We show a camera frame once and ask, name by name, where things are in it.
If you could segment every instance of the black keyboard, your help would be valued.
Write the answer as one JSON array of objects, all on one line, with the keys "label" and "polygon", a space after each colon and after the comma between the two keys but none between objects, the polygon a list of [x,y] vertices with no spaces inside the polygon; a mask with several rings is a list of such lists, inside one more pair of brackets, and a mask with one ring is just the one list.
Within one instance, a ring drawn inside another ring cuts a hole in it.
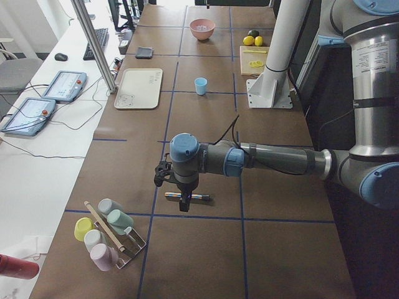
[{"label": "black keyboard", "polygon": [[[108,42],[108,28],[100,28],[94,29],[95,35],[97,36],[97,40],[100,43],[101,48],[104,48]],[[94,54],[92,49],[90,48],[89,43],[87,43],[85,55],[83,56],[83,60],[94,60]]]}]

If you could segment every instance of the yellow lemon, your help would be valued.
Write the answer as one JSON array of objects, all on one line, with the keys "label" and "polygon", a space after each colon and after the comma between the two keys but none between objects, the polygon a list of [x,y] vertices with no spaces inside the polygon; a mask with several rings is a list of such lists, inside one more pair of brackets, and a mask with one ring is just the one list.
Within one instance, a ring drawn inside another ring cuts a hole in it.
[{"label": "yellow lemon", "polygon": [[254,42],[255,42],[255,38],[253,36],[246,36],[243,39],[244,45],[253,45]]},{"label": "yellow lemon", "polygon": [[257,36],[255,38],[255,45],[258,46],[258,47],[262,46],[263,45],[263,37]]}]

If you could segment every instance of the black mouse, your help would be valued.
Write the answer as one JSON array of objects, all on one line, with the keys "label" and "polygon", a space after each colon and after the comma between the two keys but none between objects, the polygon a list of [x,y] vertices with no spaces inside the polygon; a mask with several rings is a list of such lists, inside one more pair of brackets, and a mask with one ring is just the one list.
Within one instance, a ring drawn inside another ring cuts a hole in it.
[{"label": "black mouse", "polygon": [[54,56],[54,59],[56,59],[57,61],[67,61],[68,60],[68,56],[66,56],[63,53],[56,53]]}]

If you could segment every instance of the pink bowl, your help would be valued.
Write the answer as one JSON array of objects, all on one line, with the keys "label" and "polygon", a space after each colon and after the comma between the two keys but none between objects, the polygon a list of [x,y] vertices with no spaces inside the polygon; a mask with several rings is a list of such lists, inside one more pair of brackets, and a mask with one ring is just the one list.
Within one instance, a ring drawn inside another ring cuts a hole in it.
[{"label": "pink bowl", "polygon": [[197,19],[190,23],[191,33],[198,40],[209,39],[215,27],[216,24],[208,19]]}]

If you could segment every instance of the red can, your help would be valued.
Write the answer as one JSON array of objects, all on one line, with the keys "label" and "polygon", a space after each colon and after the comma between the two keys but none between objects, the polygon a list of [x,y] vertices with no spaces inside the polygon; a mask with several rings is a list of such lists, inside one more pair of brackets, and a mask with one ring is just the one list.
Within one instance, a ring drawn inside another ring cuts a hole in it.
[{"label": "red can", "polygon": [[39,273],[39,265],[28,260],[17,259],[16,257],[9,257],[8,255],[0,254],[0,275],[31,279]]}]

